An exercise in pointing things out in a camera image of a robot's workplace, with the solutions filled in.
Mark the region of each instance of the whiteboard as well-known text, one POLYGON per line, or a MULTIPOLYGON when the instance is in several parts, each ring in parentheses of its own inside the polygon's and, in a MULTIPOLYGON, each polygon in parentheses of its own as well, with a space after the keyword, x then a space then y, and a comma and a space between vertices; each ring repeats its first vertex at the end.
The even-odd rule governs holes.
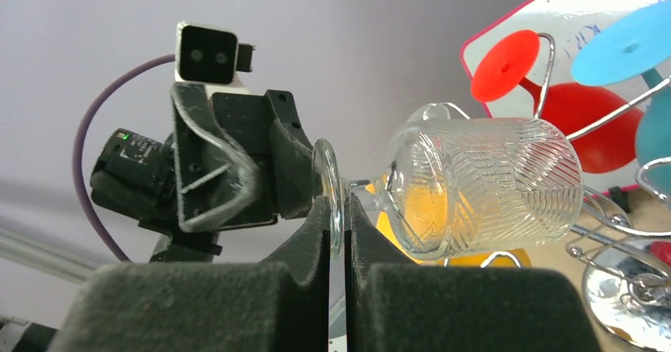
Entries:
MULTIPOLYGON (((570 82, 573 81, 571 63, 585 44, 626 14, 658 1, 662 0, 529 0, 467 41, 461 49, 461 60, 471 77, 486 53, 505 36, 522 29, 546 32, 555 38, 556 47, 551 85, 570 82)), ((548 65, 547 45, 547 42, 541 41, 541 53, 527 76, 538 84, 542 82, 548 65)), ((663 76, 671 74, 671 64, 665 62, 658 70, 663 76)), ((625 100, 634 99, 647 91, 641 77, 606 88, 625 100)), ((485 110, 491 117, 529 117, 532 115, 533 100, 524 89, 517 87, 501 99, 486 103, 485 110)), ((585 185, 598 191, 614 186, 633 188, 638 167, 633 161, 611 172, 585 173, 585 185)))

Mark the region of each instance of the silver metal plate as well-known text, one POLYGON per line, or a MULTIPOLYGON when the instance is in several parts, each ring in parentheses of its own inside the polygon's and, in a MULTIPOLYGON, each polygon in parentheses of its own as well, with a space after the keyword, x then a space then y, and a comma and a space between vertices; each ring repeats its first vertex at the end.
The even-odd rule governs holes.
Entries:
MULTIPOLYGON (((645 249, 651 242, 629 244, 645 249)), ((594 262, 617 269, 627 278, 655 272, 615 248, 597 254, 594 262)), ((667 296, 665 305, 642 305, 632 296, 635 291, 623 279, 592 267, 582 277, 586 306, 606 331, 634 346, 671 352, 671 298, 667 296)))

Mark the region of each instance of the cable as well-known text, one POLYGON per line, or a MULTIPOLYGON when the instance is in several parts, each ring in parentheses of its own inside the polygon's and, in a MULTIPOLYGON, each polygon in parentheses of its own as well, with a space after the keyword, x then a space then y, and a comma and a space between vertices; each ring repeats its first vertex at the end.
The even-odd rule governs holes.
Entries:
POLYGON ((128 83, 131 79, 137 77, 138 75, 153 69, 154 67, 164 65, 166 63, 174 62, 175 55, 164 55, 156 59, 152 59, 149 62, 145 62, 140 66, 135 67, 133 70, 128 71, 124 75, 118 77, 113 81, 106 89, 104 89, 100 95, 91 103, 89 109, 86 110, 82 121, 79 123, 79 128, 77 129, 77 134, 74 136, 74 148, 72 149, 72 179, 74 181, 74 190, 77 192, 77 198, 79 204, 82 205, 84 214, 89 219, 91 226, 96 231, 98 236, 102 239, 107 248, 116 256, 119 261, 130 262, 126 253, 123 253, 119 245, 114 241, 112 235, 109 234, 108 230, 104 227, 102 221, 96 214, 96 210, 93 208, 91 203, 91 198, 89 198, 89 193, 86 190, 86 185, 84 183, 84 170, 82 167, 82 159, 84 156, 84 141, 86 140, 86 133, 89 131, 93 117, 102 107, 103 103, 119 88, 128 83))

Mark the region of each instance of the camera lens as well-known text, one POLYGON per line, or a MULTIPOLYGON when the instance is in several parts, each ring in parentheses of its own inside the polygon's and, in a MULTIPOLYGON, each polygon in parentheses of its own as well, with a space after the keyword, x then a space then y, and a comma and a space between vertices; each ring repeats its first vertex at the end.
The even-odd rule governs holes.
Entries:
POLYGON ((228 60, 225 53, 217 53, 215 58, 217 59, 217 63, 221 63, 222 65, 228 60))
POLYGON ((203 59, 203 52, 198 49, 191 50, 191 59, 193 62, 200 62, 203 59))

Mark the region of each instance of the camera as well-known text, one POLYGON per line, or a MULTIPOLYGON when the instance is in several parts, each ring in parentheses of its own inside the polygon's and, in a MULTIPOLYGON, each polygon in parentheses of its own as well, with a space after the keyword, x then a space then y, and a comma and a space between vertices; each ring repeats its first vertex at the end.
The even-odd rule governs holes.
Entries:
POLYGON ((226 30, 180 23, 177 26, 177 73, 185 81, 215 85, 233 82, 239 43, 226 30))

